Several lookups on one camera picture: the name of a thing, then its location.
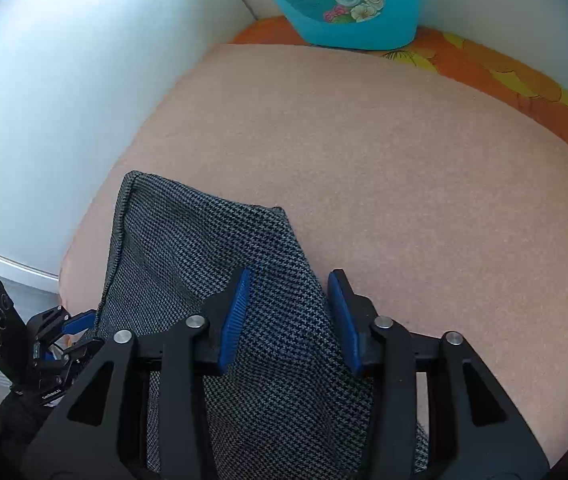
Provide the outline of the pink towel blanket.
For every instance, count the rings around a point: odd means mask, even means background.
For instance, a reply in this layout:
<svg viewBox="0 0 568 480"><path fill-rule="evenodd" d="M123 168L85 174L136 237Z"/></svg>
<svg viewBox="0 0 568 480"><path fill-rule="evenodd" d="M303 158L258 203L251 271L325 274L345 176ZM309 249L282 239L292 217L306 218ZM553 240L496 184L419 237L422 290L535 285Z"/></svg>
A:
<svg viewBox="0 0 568 480"><path fill-rule="evenodd" d="M551 462L568 450L568 145L500 101L373 55L227 44L182 76L84 215L60 298L94 308L131 170L279 206L409 330L457 330Z"/></svg>

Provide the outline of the grey houndstooth pants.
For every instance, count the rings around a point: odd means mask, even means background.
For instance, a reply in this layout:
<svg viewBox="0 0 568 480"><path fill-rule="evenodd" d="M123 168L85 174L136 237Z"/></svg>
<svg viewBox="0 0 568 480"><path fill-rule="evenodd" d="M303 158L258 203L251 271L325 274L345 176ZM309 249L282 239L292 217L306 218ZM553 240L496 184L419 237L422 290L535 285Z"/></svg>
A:
<svg viewBox="0 0 568 480"><path fill-rule="evenodd" d="M223 479L352 479L373 385L342 359L324 290L284 210L246 205L144 172L115 204L95 330L144 336L202 312L249 270L234 359L204 381Z"/></svg>

